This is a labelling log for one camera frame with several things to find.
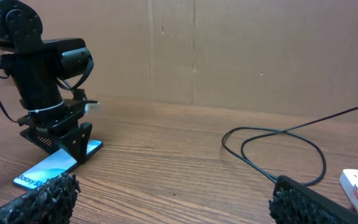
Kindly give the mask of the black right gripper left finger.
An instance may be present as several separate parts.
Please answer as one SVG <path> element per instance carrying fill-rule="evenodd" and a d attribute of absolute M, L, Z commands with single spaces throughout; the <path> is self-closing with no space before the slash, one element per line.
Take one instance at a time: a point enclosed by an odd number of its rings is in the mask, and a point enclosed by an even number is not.
<path fill-rule="evenodd" d="M 62 173 L 0 207 L 0 224 L 69 224 L 80 183 Z"/>

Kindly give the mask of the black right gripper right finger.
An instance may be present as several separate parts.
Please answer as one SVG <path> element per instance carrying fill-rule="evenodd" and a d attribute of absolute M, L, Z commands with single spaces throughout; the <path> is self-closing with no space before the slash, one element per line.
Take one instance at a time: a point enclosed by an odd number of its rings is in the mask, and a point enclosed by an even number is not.
<path fill-rule="evenodd" d="M 285 175 L 277 178 L 268 209 L 279 224 L 358 224 L 358 214 Z"/>

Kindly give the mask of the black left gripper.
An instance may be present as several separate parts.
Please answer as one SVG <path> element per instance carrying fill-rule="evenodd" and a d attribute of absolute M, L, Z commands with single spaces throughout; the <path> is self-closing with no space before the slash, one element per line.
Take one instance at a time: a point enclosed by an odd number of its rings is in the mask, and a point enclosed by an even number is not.
<path fill-rule="evenodd" d="M 89 77 L 94 62 L 81 38 L 0 42 L 6 54 L 0 56 L 0 70 L 12 77 L 27 115 L 17 119 L 20 126 L 30 126 L 20 135 L 48 154 L 64 148 L 79 164 L 86 161 L 88 141 L 93 125 L 78 120 L 83 117 L 85 96 L 65 101 L 60 90 L 79 91 Z M 56 138 L 47 129 L 72 128 Z"/>

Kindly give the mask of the Galaxy S24 smartphone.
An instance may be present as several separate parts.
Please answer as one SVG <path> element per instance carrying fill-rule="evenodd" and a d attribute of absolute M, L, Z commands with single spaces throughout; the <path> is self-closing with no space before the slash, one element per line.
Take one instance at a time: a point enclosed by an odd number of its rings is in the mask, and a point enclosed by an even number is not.
<path fill-rule="evenodd" d="M 62 173 L 70 173 L 78 166 L 79 163 L 64 147 L 61 147 L 29 170 L 15 177 L 12 182 L 18 187 L 32 190 Z"/>

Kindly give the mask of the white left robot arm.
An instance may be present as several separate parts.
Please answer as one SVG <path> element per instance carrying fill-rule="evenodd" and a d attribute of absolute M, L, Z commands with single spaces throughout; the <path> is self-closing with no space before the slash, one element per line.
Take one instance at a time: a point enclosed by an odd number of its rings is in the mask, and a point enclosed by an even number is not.
<path fill-rule="evenodd" d="M 86 161 L 92 124 L 78 121 L 87 99 L 80 88 L 94 62 L 81 38 L 43 40 L 39 15 L 21 1 L 0 0 L 0 70 L 12 78 L 27 115 L 21 136 L 53 154 L 66 150 L 75 161 Z"/>

